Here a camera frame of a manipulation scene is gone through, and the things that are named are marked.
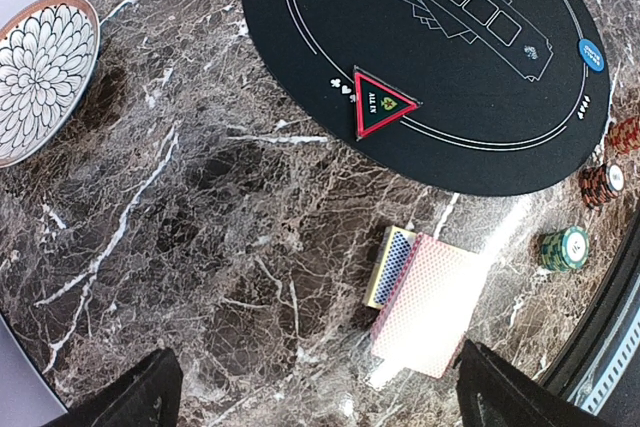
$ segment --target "dark marble countertop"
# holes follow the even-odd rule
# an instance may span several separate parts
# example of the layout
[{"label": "dark marble countertop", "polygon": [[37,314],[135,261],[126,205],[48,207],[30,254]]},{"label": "dark marble countertop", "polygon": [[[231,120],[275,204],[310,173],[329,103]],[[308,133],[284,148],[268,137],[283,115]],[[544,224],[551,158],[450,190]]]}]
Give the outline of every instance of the dark marble countertop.
[{"label": "dark marble countertop", "polygon": [[[369,355],[362,296],[391,224],[487,256],[470,337],[531,376],[552,362],[636,207],[638,155],[619,159],[628,188],[601,214],[576,176],[453,195],[328,137],[266,71],[241,0],[90,1],[104,21],[85,102],[0,172],[0,310],[68,404],[168,346],[185,372],[181,426],[456,425],[455,373],[389,372]],[[619,118],[639,113],[638,1],[585,0]],[[593,255],[548,275],[536,236],[568,224],[588,227]]]}]

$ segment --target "green poker chip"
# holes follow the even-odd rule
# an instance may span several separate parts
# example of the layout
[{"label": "green poker chip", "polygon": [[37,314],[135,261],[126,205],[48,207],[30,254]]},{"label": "green poker chip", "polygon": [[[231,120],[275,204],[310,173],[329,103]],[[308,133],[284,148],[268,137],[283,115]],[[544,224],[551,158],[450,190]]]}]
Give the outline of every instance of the green poker chip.
[{"label": "green poker chip", "polygon": [[580,270],[589,257],[589,236],[581,227],[549,234],[542,240],[540,260],[549,270]]}]

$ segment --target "triangular all in marker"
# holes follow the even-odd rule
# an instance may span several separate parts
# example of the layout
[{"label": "triangular all in marker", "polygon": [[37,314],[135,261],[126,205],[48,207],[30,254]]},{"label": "triangular all in marker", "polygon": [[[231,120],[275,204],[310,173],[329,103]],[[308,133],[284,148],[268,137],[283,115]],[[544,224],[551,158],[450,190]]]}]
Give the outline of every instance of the triangular all in marker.
[{"label": "triangular all in marker", "polygon": [[418,108],[418,101],[355,68],[357,140],[373,134]]}]

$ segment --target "marble table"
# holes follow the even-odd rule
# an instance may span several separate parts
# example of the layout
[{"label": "marble table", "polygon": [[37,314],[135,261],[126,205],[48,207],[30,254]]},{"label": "marble table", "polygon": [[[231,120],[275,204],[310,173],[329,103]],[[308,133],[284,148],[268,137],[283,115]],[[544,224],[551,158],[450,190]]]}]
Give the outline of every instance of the marble table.
[{"label": "marble table", "polygon": [[[0,172],[0,310],[70,405],[175,349],[181,426],[459,425],[455,373],[378,388],[361,299],[384,228],[411,224],[492,261],[469,335],[539,378],[637,204],[593,214],[577,179],[457,196],[394,175],[311,121],[266,71],[241,0],[90,0],[102,55],[44,150]],[[639,114],[639,0],[585,0]],[[591,233],[584,272],[548,275],[536,236]]]}]

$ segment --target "poker chip stack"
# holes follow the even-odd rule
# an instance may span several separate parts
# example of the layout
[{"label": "poker chip stack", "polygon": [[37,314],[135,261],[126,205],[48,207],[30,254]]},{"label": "poker chip stack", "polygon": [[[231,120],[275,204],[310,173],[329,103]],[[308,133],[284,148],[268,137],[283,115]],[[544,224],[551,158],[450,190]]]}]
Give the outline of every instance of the poker chip stack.
[{"label": "poker chip stack", "polygon": [[548,270],[569,272],[584,267],[589,257],[589,237],[581,227],[571,227],[542,240],[542,264]]},{"label": "poker chip stack", "polygon": [[632,150],[640,149],[640,117],[631,117],[613,125],[607,140],[619,154],[628,154]]},{"label": "poker chip stack", "polygon": [[590,209],[599,209],[620,196],[624,189],[624,175],[616,164],[603,164],[580,173],[582,199]]}]

